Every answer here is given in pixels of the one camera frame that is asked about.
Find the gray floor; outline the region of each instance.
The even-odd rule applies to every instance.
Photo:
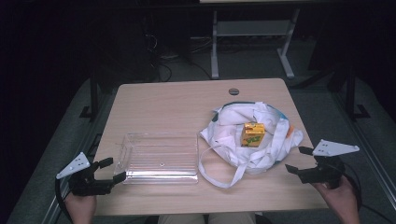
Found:
[[[285,77],[276,54],[279,43],[279,40],[262,39],[250,42],[249,45],[238,45],[228,48],[227,51],[221,51],[220,79],[280,77],[291,86],[316,73],[316,71],[307,71],[315,41],[295,40],[291,43],[288,56],[295,79]],[[230,49],[238,49],[238,51],[231,53]],[[180,58],[163,62],[172,70],[169,81],[208,80],[209,55],[208,50],[198,51],[192,55],[192,61],[200,66],[186,63]],[[163,79],[166,79],[169,70],[161,67],[160,71]],[[320,139],[360,146],[360,152],[342,158],[359,174],[363,203],[396,222],[395,208],[391,203],[392,192],[395,190],[392,180],[396,180],[392,162],[396,156],[394,151],[396,125],[378,104],[371,89],[359,80],[356,103],[364,105],[371,118],[352,122],[343,109],[343,91],[339,94],[328,92],[327,81],[328,78],[325,77],[303,90],[290,90],[311,141],[314,146]],[[86,151],[94,137],[103,131],[116,92],[117,90],[114,90],[112,94],[100,95],[100,114],[94,122],[89,122],[88,119],[78,117],[81,109],[90,104],[88,81],[80,88],[8,223],[67,223],[64,216],[60,215],[58,218],[58,213],[54,210],[54,177],[61,167],[69,163],[81,150]],[[374,157],[381,161],[382,167],[379,169],[373,166]],[[337,223],[336,217],[327,209],[264,214],[273,223]],[[360,215],[361,223],[386,223],[384,219],[366,208],[360,210]],[[143,221],[143,217],[96,217],[94,223],[142,223]]]

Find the bag handle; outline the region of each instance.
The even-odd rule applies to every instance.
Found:
[[[205,154],[208,150],[210,150],[210,149],[213,150],[213,147],[210,147],[210,148],[208,148],[207,150],[205,150],[205,151],[200,155],[200,157],[199,157],[198,169],[199,169],[199,171],[201,172],[201,175],[202,175],[207,181],[209,181],[211,184],[213,184],[214,186],[217,186],[217,187],[219,187],[219,188],[228,189],[228,188],[232,187],[234,184],[236,184],[236,182],[238,182],[240,179],[242,179],[242,176],[244,175],[244,172],[245,172],[245,170],[246,170],[247,167],[248,167],[248,162],[247,162],[247,163],[244,163],[244,164],[241,164],[241,165],[238,166],[238,168],[237,168],[236,171],[235,171],[235,175],[233,176],[233,180],[232,180],[230,183],[223,183],[223,182],[220,182],[220,181],[216,180],[215,178],[209,176],[209,175],[206,173],[206,170],[205,170],[205,168],[204,168],[204,165],[202,164],[202,159],[203,159],[204,154]]]

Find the white bracket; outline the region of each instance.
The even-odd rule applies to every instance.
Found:
[[[56,178],[64,178],[65,176],[72,175],[73,173],[84,170],[90,166],[91,164],[85,154],[80,152],[75,159],[73,159],[59,174],[56,175]]]
[[[325,157],[332,157],[347,154],[350,152],[359,151],[359,147],[357,146],[349,146],[340,143],[329,142],[326,140],[320,140],[317,147],[315,147],[312,154],[314,156],[325,156]]]

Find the person's arm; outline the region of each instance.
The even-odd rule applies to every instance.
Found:
[[[355,191],[345,176],[337,189],[327,189],[323,184],[312,184],[343,224],[359,224],[358,203]]]
[[[96,196],[76,196],[69,193],[64,200],[74,224],[92,224],[96,210]]]

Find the wooden tabletop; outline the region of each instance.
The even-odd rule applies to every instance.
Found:
[[[238,95],[229,89],[239,90]],[[301,146],[312,147],[290,93],[280,78],[212,80],[122,85],[111,109],[95,160],[120,154],[127,133],[198,133],[213,118],[212,110],[234,101],[262,101],[282,111],[296,128],[303,130]],[[200,153],[208,145],[200,139]],[[230,189],[220,189],[198,175],[193,185],[124,185],[111,194],[98,196],[96,215],[159,215],[241,211],[279,211],[326,208],[320,195],[285,163],[298,168],[315,167],[313,157],[294,148],[280,164],[259,175],[244,175]],[[215,152],[205,155],[206,171],[230,181],[235,168]],[[114,164],[95,173],[96,179],[114,175]]]

